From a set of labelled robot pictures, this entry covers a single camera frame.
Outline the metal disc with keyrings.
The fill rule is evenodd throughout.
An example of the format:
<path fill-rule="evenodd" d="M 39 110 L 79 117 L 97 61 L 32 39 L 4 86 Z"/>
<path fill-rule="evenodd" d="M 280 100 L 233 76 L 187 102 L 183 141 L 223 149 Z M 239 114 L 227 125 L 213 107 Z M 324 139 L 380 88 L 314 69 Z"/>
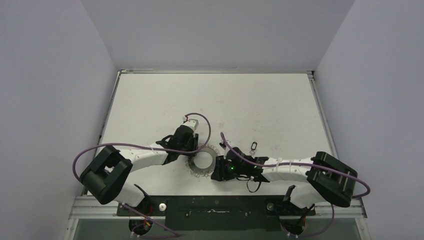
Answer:
<path fill-rule="evenodd" d="M 186 166 L 194 177 L 210 177 L 216 166 L 216 157 L 219 155 L 220 151 L 218 148 L 208 144 L 195 156 L 189 157 Z"/>

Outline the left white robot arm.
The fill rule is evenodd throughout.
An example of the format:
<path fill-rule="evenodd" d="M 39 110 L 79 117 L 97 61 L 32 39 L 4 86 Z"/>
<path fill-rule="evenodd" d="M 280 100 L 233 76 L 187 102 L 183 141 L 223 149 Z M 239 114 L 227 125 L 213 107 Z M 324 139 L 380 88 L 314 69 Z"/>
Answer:
<path fill-rule="evenodd" d="M 149 201 L 136 183 L 127 181 L 130 173 L 150 166 L 163 166 L 180 156 L 192 157 L 198 148 L 197 124 L 189 120 L 173 135 L 151 144 L 147 149 L 118 150 L 105 146 L 85 168 L 79 181 L 102 205 L 116 201 L 129 205 L 136 215 L 149 210 Z"/>

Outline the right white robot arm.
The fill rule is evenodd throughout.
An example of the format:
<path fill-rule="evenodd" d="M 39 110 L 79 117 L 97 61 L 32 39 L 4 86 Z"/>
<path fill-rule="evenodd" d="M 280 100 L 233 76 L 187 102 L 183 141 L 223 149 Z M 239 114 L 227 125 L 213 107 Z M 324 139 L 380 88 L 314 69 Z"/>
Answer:
<path fill-rule="evenodd" d="M 304 159 L 252 157 L 237 147 L 217 156 L 211 179 L 224 182 L 245 178 L 259 183 L 294 182 L 282 207 L 290 215 L 313 204 L 328 202 L 337 207 L 351 205 L 358 173 L 332 155 L 318 151 Z"/>

